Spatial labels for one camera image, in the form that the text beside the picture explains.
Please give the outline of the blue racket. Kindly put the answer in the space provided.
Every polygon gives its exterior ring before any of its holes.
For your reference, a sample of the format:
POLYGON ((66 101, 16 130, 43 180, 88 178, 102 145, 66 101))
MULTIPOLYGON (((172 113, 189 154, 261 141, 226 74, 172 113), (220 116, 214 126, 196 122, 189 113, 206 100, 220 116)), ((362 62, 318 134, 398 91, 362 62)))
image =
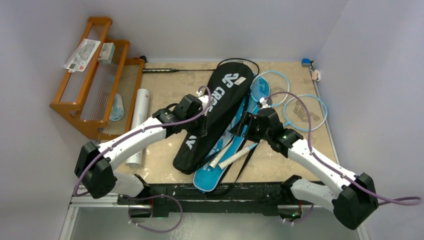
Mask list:
POLYGON ((306 110, 302 106, 303 102, 308 110, 311 120, 311 130, 319 128, 327 119, 328 108, 326 104, 317 96, 311 94, 302 94, 299 99, 292 97, 283 106, 283 116, 285 118, 284 126, 307 132, 309 130, 308 117, 306 110))
MULTIPOLYGON (((275 107, 283 103, 284 100, 287 98, 287 95, 281 94, 279 96, 277 95, 271 96, 271 94, 274 94, 277 92, 288 92, 289 90, 290 90, 290 82, 288 78, 278 71, 270 70, 270 71, 265 71, 263 73, 260 73, 259 75, 255 77, 250 87, 250 97, 256 101, 255 108, 257 109, 257 111, 259 111, 260 109, 258 108, 257 102, 260 100, 260 98, 265 98, 269 107, 275 107)), ((221 169, 224 169, 225 167, 229 166, 233 162, 237 161, 238 159, 246 155, 257 145, 258 144, 255 142, 249 146, 246 146, 243 149, 236 152, 236 154, 234 154, 230 158, 219 163, 220 159, 224 155, 224 152, 221 151, 218 155, 214 157, 212 161, 209 162, 209 165, 213 168, 215 166, 219 166, 221 169)))

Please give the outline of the black Crossway racket bag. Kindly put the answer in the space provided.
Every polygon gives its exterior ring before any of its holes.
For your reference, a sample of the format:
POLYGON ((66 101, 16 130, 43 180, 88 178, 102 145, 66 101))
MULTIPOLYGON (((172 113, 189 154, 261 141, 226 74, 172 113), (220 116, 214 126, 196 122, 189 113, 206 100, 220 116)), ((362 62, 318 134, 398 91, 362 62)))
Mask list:
POLYGON ((211 74, 207 83, 212 96, 207 109, 207 135, 186 135, 172 162, 176 170, 190 175, 206 163, 244 102, 253 80, 253 70, 241 62, 224 63, 211 74))

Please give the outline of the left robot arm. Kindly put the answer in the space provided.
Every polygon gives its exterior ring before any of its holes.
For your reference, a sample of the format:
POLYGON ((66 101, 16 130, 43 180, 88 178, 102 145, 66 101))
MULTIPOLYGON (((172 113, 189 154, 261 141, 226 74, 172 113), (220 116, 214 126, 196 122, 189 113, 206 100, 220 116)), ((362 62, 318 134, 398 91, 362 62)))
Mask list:
POLYGON ((146 182, 138 175, 115 170, 146 147, 182 130, 196 137, 205 136, 208 108, 214 101, 210 95, 196 97, 188 94, 173 109, 157 110, 141 125, 113 140, 99 145, 93 142, 84 144, 74 170, 78 177, 74 196, 84 195, 78 192, 79 186, 83 185, 94 199, 114 193, 127 195, 138 205, 146 203, 149 199, 146 182))

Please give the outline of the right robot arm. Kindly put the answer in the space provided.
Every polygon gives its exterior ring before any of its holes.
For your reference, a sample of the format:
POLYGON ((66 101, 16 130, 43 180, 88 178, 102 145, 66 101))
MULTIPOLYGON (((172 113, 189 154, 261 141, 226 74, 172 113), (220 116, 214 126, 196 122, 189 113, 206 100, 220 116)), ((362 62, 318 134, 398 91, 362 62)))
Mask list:
POLYGON ((300 133, 283 126, 272 108, 257 114, 245 111, 230 133, 255 143, 267 142, 272 150, 302 165, 322 182, 292 175, 280 186, 280 196, 288 204, 301 200, 318 205, 331 211, 350 230, 357 229, 379 206, 377 198, 366 192, 376 192, 369 175, 357 175, 310 148, 300 133))

